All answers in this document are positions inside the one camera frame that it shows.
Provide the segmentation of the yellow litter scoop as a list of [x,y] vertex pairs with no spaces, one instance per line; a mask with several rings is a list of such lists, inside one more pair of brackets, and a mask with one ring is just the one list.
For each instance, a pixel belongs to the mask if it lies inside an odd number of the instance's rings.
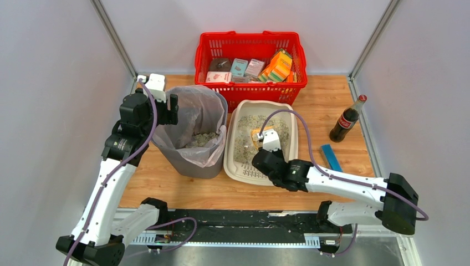
[[262,133],[260,133],[260,128],[251,130],[251,140],[253,142],[253,146],[258,150],[262,147],[263,142],[263,134],[267,130],[274,129],[273,126],[267,126],[263,129]]

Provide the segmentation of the beige litter box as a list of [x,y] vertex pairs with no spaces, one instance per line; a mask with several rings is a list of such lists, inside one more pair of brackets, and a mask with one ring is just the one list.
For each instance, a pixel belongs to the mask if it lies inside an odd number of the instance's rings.
[[293,108],[288,104],[280,104],[265,100],[243,100],[233,111],[229,123],[226,148],[224,151],[223,167],[226,174],[240,182],[259,186],[272,186],[268,177],[258,171],[252,164],[240,163],[234,161],[234,142],[236,138],[236,129],[239,118],[246,115],[265,115],[265,122],[260,127],[260,133],[266,127],[268,121],[273,117],[284,120],[290,130],[290,144],[287,145],[287,151],[281,150],[284,160],[290,161],[298,158],[298,124],[297,118],[289,110]]

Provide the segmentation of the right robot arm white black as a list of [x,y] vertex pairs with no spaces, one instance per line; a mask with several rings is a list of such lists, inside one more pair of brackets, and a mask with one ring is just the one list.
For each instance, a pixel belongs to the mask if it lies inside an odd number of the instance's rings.
[[254,156],[252,165],[276,187],[288,191],[321,192],[349,198],[349,203],[322,202],[319,220],[341,227],[349,224],[382,225],[395,233],[412,236],[419,220],[418,194],[399,174],[389,177],[361,177],[329,170],[312,162],[288,162],[280,152],[264,149]]

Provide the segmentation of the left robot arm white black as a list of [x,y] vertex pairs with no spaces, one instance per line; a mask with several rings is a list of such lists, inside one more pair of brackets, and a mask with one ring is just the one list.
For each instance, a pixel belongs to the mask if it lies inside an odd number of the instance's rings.
[[106,139],[96,185],[71,234],[57,240],[64,265],[119,265],[125,248],[143,231],[169,224],[167,203],[148,197],[119,224],[113,220],[125,187],[159,125],[178,122],[178,96],[155,100],[142,90],[124,97],[120,118]]

